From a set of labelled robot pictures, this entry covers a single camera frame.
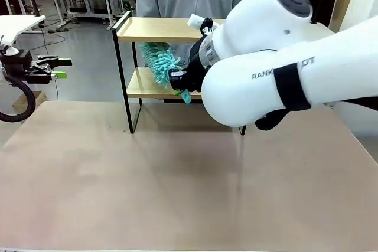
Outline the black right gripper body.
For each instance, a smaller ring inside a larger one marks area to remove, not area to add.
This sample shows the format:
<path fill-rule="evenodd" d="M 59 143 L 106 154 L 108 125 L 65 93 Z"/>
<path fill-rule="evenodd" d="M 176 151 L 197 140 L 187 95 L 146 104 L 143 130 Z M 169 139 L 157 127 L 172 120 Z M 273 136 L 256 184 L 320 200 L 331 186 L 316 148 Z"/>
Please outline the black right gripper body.
<path fill-rule="evenodd" d="M 210 37 L 201 37 L 190 49 L 188 64 L 183 70 L 184 74 L 178 77 L 179 90 L 201 92 L 201 86 L 210 62 L 206 55 Z"/>

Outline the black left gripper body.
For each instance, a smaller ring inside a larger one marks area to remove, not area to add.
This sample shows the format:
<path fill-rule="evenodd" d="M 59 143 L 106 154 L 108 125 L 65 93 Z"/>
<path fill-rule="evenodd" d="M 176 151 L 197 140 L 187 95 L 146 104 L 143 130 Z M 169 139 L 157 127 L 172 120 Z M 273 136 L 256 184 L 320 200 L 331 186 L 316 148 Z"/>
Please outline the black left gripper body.
<path fill-rule="evenodd" d="M 30 70 L 32 65 L 32 55 L 30 51 L 19 51 L 16 55 L 6 55 L 1 53 L 1 70 L 7 82 L 11 82 L 9 77 L 16 78 L 20 81 L 32 83 L 30 79 Z"/>

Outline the teal microfibre duster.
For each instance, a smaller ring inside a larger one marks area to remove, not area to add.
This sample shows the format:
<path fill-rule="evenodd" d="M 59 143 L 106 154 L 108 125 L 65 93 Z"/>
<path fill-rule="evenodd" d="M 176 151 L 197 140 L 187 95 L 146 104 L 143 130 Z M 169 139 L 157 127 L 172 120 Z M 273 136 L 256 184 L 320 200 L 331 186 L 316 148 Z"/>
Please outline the teal microfibre duster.
<path fill-rule="evenodd" d="M 161 87 L 170 85 L 169 71 L 182 71 L 185 68 L 180 57 L 175 56 L 175 51 L 165 42 L 142 42 L 139 45 L 142 56 L 151 69 L 154 79 Z"/>

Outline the person's right forearm grey sleeve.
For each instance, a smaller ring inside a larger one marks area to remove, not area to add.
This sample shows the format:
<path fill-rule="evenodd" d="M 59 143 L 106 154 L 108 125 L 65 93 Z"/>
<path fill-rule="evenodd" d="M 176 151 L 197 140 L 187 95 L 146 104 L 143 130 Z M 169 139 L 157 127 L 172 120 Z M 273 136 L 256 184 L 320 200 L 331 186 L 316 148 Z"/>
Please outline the person's right forearm grey sleeve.
<path fill-rule="evenodd" d="M 136 0 L 136 14 L 138 17 L 159 18 L 160 11 L 156 0 Z"/>

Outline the brown cardboard box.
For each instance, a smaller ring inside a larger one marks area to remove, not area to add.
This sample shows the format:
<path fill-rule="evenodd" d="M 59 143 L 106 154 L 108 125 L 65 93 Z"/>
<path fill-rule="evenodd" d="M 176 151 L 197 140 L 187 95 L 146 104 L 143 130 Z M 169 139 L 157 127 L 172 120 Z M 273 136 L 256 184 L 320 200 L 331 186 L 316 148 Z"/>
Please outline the brown cardboard box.
<path fill-rule="evenodd" d="M 43 91 L 33 91 L 35 96 L 35 108 L 37 109 L 43 102 L 48 101 L 47 95 Z M 27 108 L 28 102 L 25 94 L 19 96 L 19 98 L 12 104 L 13 110 L 16 114 L 23 113 Z"/>

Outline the wooden shelf black metal frame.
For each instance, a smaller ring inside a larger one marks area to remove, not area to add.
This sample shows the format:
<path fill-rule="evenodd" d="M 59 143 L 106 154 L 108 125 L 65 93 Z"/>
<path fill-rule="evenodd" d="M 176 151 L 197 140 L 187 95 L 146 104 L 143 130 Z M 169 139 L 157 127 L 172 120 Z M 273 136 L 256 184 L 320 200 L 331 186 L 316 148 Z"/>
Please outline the wooden shelf black metal frame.
<path fill-rule="evenodd" d="M 189 27 L 187 21 L 185 18 L 132 17 L 131 12 L 128 11 L 112 26 L 123 100 L 131 134 L 135 133 L 138 125 L 143 99 L 182 99 L 181 95 L 174 95 L 175 90 L 170 85 L 167 89 L 159 86 L 148 67 L 138 66 L 136 44 L 142 42 L 195 43 L 201 38 L 201 33 Z M 120 41 L 128 42 L 132 47 L 134 71 L 128 83 L 123 72 Z"/>

